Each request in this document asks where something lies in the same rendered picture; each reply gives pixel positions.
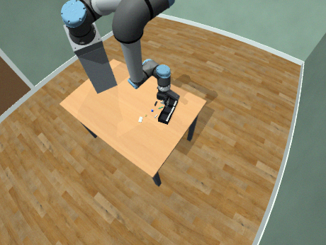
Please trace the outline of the black rack of three labelled bins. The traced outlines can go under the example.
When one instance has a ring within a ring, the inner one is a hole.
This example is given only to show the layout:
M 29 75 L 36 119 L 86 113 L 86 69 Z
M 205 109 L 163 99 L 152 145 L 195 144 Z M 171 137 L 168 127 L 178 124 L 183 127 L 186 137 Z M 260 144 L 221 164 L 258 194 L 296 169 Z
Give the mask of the black rack of three labelled bins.
M 160 113 L 160 115 L 158 117 L 158 122 L 168 125 L 177 103 L 178 103 L 178 101 L 175 101 L 173 98 L 170 97 L 169 105 L 167 106 L 167 108 L 164 106 L 162 112 Z

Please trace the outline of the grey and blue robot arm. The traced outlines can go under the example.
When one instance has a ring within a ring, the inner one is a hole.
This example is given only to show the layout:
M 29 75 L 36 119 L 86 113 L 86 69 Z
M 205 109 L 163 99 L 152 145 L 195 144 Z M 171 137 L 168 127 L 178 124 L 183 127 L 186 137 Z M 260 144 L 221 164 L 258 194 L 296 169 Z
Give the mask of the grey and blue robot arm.
M 71 40 L 78 45 L 87 45 L 96 35 L 92 23 L 115 12 L 112 30 L 123 51 L 130 75 L 129 84 L 138 89 L 153 76 L 157 79 L 158 89 L 167 91 L 164 93 L 178 101 L 180 95 L 170 89 L 170 68 L 151 59 L 142 63 L 140 44 L 146 24 L 170 8 L 174 2 L 175 0 L 70 0 L 63 5 L 61 16 Z

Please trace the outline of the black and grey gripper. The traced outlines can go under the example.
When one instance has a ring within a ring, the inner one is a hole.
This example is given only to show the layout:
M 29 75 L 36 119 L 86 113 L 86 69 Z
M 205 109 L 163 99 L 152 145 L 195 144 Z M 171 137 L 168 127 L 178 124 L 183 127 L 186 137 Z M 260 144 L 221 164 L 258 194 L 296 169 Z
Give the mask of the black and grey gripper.
M 157 87 L 158 89 L 158 87 Z M 158 89 L 158 92 L 157 92 L 157 99 L 160 100 L 161 104 L 165 105 L 165 107 L 167 108 L 167 106 L 169 105 L 169 99 L 170 99 L 170 96 L 168 96 L 167 94 L 165 94 L 164 92 L 167 92 L 167 91 L 160 91 Z M 167 102 L 168 101 L 168 102 Z

